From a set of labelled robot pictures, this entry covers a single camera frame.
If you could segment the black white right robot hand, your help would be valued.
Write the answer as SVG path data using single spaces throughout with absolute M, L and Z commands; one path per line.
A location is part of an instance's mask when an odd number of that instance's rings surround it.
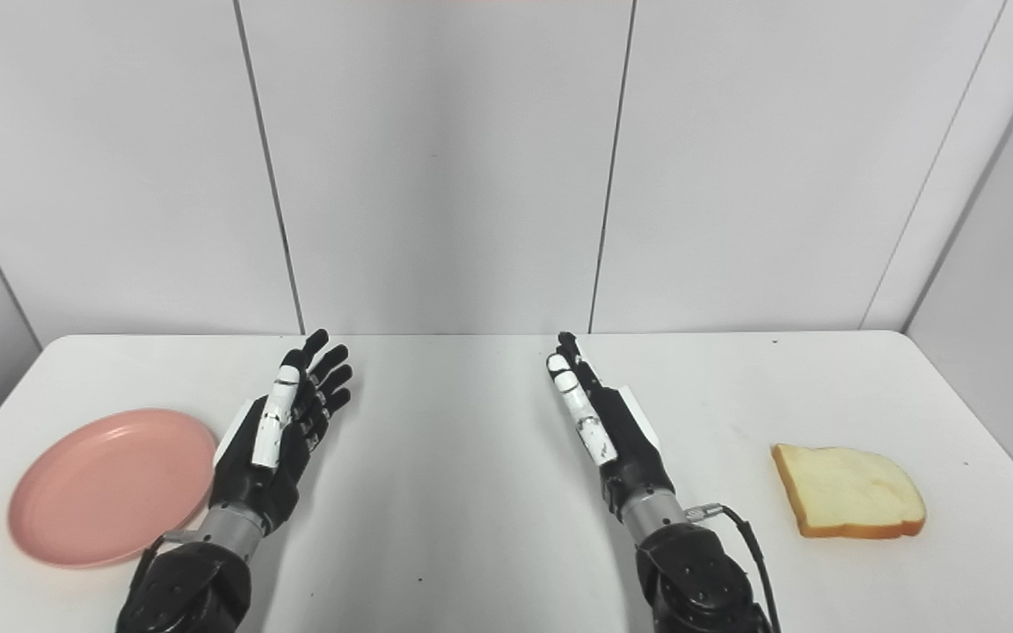
M 644 433 L 630 402 L 619 389 L 603 384 L 587 360 L 578 337 L 558 334 L 546 367 L 588 457 L 599 470 L 602 499 L 623 520 L 624 508 L 648 493 L 674 492 L 663 455 Z

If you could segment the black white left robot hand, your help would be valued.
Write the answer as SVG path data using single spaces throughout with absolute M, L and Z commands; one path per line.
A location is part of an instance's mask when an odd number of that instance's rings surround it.
M 241 410 L 216 460 L 210 509 L 252 513 L 266 535 L 292 516 L 313 450 L 353 397 L 348 348 L 330 339 L 318 329 L 290 349 L 268 393 Z

